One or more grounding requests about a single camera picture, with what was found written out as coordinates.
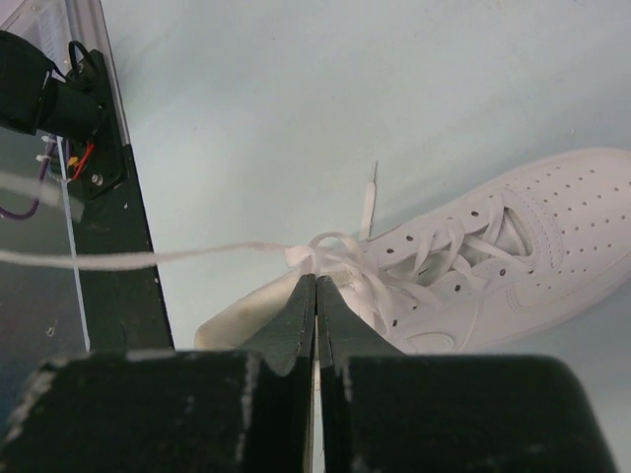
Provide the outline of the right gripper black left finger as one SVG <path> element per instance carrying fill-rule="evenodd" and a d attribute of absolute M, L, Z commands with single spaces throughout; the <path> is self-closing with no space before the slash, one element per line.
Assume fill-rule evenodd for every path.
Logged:
<path fill-rule="evenodd" d="M 1 441 L 5 472 L 307 472 L 316 279 L 237 350 L 54 359 Z"/>

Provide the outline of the white sneaker with laces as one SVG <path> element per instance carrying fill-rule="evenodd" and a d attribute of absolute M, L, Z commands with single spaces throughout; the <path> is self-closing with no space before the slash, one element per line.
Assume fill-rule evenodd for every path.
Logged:
<path fill-rule="evenodd" d="M 379 236 L 252 249 L 283 253 L 288 272 L 201 324 L 197 348 L 240 346 L 312 274 L 403 353 L 484 350 L 555 327 L 629 279 L 630 154 L 551 156 Z"/>

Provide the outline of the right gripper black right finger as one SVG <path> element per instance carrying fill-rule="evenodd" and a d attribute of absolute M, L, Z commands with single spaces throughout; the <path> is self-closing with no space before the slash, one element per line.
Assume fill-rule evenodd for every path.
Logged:
<path fill-rule="evenodd" d="M 406 356 L 315 284 L 329 472 L 612 472 L 577 377 L 531 355 Z"/>

